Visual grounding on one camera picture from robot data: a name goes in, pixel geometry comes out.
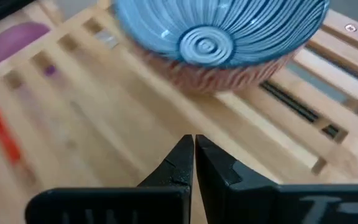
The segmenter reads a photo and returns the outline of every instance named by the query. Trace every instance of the purple object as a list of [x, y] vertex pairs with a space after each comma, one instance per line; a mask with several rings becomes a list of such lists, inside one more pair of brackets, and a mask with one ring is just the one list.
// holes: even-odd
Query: purple object
[[49, 31], [46, 25], [37, 22], [25, 22], [5, 30], [0, 34], [0, 62]]

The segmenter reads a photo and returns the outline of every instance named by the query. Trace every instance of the small metal fastener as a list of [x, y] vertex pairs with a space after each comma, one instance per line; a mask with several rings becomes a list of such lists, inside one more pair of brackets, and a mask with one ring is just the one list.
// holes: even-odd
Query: small metal fastener
[[345, 26], [345, 29], [349, 32], [356, 32], [357, 31], [357, 26], [354, 24], [348, 24]]

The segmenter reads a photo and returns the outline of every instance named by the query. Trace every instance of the ceramic bowl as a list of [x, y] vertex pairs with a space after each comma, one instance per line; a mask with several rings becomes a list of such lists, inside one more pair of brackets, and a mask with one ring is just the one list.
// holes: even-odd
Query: ceramic bowl
[[116, 0], [136, 51], [176, 86], [237, 90], [281, 69], [324, 21], [329, 0]]

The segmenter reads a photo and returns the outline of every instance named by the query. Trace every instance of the blue bowl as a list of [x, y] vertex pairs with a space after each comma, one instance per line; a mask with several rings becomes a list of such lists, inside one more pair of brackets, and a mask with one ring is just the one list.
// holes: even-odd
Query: blue bowl
[[329, 0], [116, 0], [122, 28], [162, 57], [207, 68], [260, 65], [305, 44]]

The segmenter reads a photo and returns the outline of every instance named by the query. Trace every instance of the bowl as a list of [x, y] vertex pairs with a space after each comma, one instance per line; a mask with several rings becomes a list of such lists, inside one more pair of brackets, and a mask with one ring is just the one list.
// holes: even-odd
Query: bowl
[[324, 21], [329, 0], [116, 0], [137, 52], [177, 87], [238, 90], [270, 78]]

